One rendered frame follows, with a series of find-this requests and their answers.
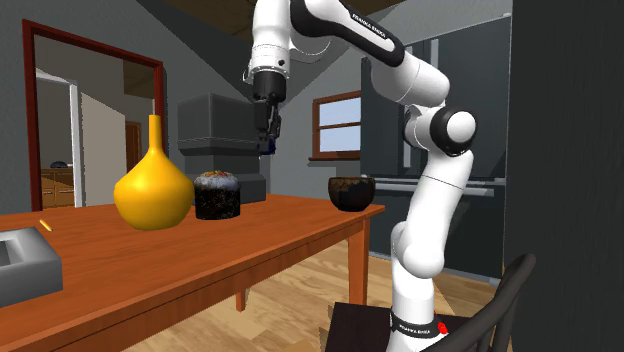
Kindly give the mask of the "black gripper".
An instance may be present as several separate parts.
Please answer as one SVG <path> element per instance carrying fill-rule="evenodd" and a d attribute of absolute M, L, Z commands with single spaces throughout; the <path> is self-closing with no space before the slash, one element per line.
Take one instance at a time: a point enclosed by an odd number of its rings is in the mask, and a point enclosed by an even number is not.
<path fill-rule="evenodd" d="M 258 71 L 253 76 L 254 123 L 259 137 L 259 153 L 273 155 L 280 136 L 281 116 L 276 105 L 286 98 L 287 79 L 278 72 Z"/>

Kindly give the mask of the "dark robot stand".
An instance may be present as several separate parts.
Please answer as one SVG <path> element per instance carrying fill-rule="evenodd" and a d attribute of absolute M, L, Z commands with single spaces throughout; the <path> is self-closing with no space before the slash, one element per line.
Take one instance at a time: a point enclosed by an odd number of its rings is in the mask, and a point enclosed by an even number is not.
<path fill-rule="evenodd" d="M 438 316 L 431 302 L 390 308 L 334 305 L 325 352 L 475 352 L 466 319 Z"/>

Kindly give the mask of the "wooden sideboard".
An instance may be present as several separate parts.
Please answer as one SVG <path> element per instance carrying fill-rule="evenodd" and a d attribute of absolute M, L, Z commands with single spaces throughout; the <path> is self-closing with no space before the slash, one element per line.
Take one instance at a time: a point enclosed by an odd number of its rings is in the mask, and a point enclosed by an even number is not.
<path fill-rule="evenodd" d="M 73 169 L 65 162 L 55 161 L 41 169 L 42 207 L 74 206 Z"/>

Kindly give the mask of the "yellow bulbous vase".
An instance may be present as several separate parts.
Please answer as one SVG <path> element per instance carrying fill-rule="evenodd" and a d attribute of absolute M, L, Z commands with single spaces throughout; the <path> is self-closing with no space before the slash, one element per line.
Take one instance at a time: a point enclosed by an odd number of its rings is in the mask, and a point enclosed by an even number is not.
<path fill-rule="evenodd" d="M 193 183 L 166 156 L 159 115 L 149 116 L 149 148 L 115 184 L 113 199 L 120 216 L 137 230 L 177 226 L 189 212 Z"/>

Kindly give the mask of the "dark sushi roll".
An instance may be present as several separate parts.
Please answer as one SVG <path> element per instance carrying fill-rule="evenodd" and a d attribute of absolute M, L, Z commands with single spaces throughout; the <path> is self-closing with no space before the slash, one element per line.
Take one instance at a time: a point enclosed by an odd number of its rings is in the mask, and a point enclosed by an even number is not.
<path fill-rule="evenodd" d="M 240 184 L 229 172 L 214 170 L 193 182 L 195 215 L 201 220 L 230 219 L 240 215 Z"/>

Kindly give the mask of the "dark brown bowl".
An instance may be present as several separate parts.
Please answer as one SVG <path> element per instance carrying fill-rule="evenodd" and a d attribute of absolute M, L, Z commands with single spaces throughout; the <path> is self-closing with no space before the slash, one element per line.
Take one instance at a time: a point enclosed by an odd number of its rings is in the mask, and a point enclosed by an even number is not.
<path fill-rule="evenodd" d="M 328 194 L 332 204 L 341 211 L 361 212 L 372 202 L 376 182 L 371 177 L 331 177 Z"/>

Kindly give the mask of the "dark grey refrigerator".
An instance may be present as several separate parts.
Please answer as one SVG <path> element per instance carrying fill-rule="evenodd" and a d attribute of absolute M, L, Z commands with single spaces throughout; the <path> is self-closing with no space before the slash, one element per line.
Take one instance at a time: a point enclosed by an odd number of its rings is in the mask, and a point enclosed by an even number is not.
<path fill-rule="evenodd" d="M 510 31 L 503 17 L 409 46 L 449 78 L 447 104 L 476 118 L 473 167 L 450 224 L 445 266 L 489 278 L 500 277 L 504 252 Z M 385 207 L 371 221 L 370 250 L 388 256 L 391 230 L 407 215 L 427 153 L 405 143 L 404 108 L 375 91 L 370 72 L 362 59 L 360 169 L 374 177 L 374 201 Z"/>

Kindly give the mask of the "wooden table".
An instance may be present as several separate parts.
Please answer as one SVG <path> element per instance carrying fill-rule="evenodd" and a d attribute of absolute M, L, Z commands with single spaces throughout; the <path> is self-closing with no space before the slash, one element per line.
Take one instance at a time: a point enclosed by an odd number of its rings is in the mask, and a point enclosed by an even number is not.
<path fill-rule="evenodd" d="M 340 241 L 349 244 L 349 298 L 364 304 L 370 220 L 381 212 L 270 194 L 232 219 L 188 215 L 158 231 L 133 229 L 112 205 L 0 216 L 0 230 L 42 232 L 64 284 L 0 308 L 0 352 L 119 352 Z"/>

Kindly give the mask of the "black chair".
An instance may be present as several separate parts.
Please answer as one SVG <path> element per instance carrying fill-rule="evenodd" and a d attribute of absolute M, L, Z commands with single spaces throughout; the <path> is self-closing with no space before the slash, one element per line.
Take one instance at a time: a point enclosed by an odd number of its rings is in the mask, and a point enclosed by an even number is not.
<path fill-rule="evenodd" d="M 535 263 L 530 253 L 514 259 L 492 300 L 472 317 L 440 314 L 448 334 L 422 352 L 507 352 L 519 294 Z"/>

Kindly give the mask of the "dark tall cabinet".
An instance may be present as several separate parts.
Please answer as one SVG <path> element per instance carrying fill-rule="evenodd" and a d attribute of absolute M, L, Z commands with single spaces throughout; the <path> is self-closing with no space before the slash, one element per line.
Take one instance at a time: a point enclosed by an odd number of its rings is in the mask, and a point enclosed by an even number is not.
<path fill-rule="evenodd" d="M 624 352 L 624 0 L 514 0 L 504 254 L 514 352 Z"/>

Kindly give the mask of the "grey stove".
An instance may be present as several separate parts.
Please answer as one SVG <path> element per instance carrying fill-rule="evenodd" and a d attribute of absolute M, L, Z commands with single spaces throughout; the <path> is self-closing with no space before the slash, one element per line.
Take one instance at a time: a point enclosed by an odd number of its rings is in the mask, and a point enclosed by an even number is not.
<path fill-rule="evenodd" d="M 229 172 L 240 183 L 243 204 L 266 199 L 250 102 L 214 93 L 182 101 L 178 104 L 178 136 L 184 172 L 190 179 L 214 170 Z"/>

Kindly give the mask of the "wood-framed window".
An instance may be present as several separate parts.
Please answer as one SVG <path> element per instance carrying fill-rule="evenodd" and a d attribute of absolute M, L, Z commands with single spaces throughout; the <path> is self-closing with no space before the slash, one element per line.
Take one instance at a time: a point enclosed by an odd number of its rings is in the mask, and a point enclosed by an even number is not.
<path fill-rule="evenodd" d="M 359 160 L 361 92 L 317 98 L 312 103 L 310 161 Z"/>

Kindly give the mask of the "grey box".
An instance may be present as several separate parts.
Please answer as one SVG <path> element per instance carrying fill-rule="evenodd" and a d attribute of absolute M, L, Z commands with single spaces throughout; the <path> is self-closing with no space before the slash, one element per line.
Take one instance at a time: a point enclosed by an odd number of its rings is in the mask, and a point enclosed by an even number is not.
<path fill-rule="evenodd" d="M 35 227 L 0 231 L 0 308 L 62 289 L 62 260 Z"/>

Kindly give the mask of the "red-framed doorway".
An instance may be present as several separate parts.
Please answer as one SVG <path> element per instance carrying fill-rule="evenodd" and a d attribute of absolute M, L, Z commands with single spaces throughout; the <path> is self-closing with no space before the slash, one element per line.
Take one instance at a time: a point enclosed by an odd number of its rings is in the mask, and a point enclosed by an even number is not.
<path fill-rule="evenodd" d="M 38 107 L 35 78 L 34 36 L 74 45 L 83 49 L 130 61 L 153 69 L 154 111 L 161 117 L 162 147 L 168 152 L 167 117 L 165 113 L 166 94 L 164 83 L 164 65 L 161 61 L 139 55 L 124 49 L 104 44 L 86 37 L 78 36 L 34 21 L 22 20 L 22 47 L 24 61 L 24 87 L 26 102 L 26 121 L 28 136 L 28 161 L 30 170 L 30 198 L 32 211 L 42 211 L 42 187 L 40 167 L 40 143 L 38 129 Z"/>

